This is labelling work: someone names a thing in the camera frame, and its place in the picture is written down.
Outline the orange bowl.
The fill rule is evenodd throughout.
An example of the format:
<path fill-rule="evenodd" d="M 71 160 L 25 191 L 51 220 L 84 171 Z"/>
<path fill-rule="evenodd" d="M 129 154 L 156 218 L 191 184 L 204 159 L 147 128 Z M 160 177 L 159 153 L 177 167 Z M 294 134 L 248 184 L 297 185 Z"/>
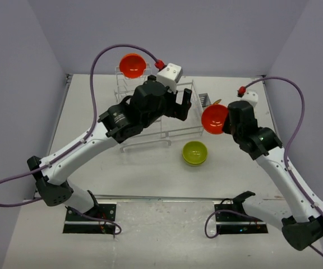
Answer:
<path fill-rule="evenodd" d="M 212 135 L 220 135 L 223 133 L 227 116 L 228 109 L 226 106 L 212 104 L 203 111 L 201 124 L 206 132 Z"/>

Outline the red bowl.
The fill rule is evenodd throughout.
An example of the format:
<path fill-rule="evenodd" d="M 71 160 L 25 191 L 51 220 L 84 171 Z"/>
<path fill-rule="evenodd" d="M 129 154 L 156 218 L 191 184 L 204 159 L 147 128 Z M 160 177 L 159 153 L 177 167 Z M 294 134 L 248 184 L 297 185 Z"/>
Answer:
<path fill-rule="evenodd" d="M 146 70 L 146 61 L 136 53 L 126 54 L 119 63 L 119 70 L 127 78 L 138 78 Z"/>

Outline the lime green bowl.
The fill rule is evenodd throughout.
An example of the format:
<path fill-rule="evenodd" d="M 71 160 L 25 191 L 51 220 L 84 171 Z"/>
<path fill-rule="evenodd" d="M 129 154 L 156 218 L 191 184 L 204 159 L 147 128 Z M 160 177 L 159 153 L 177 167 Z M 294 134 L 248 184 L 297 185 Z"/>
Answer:
<path fill-rule="evenodd" d="M 207 147 L 200 141 L 190 141 L 186 143 L 182 149 L 182 157 L 184 156 L 207 156 Z"/>
<path fill-rule="evenodd" d="M 193 156 L 184 156 L 183 160 L 187 165 L 190 166 L 200 166 L 202 165 L 206 160 L 207 156 L 199 156 L 199 157 L 193 157 Z"/>

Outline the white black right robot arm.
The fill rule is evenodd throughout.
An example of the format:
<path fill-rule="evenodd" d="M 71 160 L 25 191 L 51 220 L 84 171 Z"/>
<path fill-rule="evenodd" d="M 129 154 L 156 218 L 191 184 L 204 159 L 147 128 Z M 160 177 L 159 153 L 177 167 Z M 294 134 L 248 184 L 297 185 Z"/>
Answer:
<path fill-rule="evenodd" d="M 311 246 L 323 237 L 323 201 L 284 156 L 285 149 L 275 132 L 258 126 L 249 102 L 234 101 L 227 109 L 224 133 L 231 134 L 239 148 L 263 168 L 283 197 L 273 201 L 250 193 L 232 206 L 233 216 L 238 220 L 252 216 L 274 226 L 298 251 Z"/>

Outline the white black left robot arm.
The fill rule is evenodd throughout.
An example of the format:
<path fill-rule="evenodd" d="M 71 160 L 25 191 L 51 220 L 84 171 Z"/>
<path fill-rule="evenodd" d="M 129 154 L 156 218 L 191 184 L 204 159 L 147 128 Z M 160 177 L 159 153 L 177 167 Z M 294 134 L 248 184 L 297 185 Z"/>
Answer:
<path fill-rule="evenodd" d="M 177 94 L 150 75 L 132 95 L 101 114 L 85 134 L 47 157 L 30 157 L 27 165 L 45 204 L 63 204 L 86 220 L 96 218 L 99 207 L 92 192 L 68 182 L 68 177 L 100 153 L 139 135 L 162 116 L 186 120 L 192 90 L 184 89 L 180 104 L 176 102 Z"/>

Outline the grey cutlery holder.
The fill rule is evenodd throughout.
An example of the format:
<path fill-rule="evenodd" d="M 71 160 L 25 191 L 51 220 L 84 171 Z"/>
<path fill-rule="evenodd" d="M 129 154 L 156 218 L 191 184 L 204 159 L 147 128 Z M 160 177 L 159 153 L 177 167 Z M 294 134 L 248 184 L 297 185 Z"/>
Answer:
<path fill-rule="evenodd" d="M 211 101 L 208 93 L 199 94 L 199 100 L 203 110 L 205 110 L 208 106 L 211 105 Z"/>

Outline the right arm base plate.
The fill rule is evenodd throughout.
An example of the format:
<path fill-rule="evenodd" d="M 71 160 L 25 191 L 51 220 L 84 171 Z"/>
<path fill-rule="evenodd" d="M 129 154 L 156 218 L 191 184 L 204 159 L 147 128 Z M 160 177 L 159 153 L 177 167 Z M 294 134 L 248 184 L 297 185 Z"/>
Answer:
<path fill-rule="evenodd" d="M 224 199 L 214 204 L 215 211 L 230 210 L 246 214 L 242 203 Z M 235 215 L 230 212 L 220 212 L 215 215 L 216 230 L 219 235 L 236 234 L 267 234 L 269 231 L 265 222 L 249 217 Z"/>

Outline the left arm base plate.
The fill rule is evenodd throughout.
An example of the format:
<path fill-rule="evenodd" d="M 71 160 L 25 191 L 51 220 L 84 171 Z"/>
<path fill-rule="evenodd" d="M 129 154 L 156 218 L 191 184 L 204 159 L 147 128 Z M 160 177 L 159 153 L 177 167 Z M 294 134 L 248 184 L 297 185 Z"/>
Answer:
<path fill-rule="evenodd" d="M 77 214 L 69 207 L 63 224 L 64 234 L 97 234 L 97 235 L 115 235 L 119 229 L 112 222 L 116 220 L 117 204 L 111 202 L 102 202 L 98 204 L 96 212 L 92 212 L 90 217 L 102 219 L 95 221 Z"/>

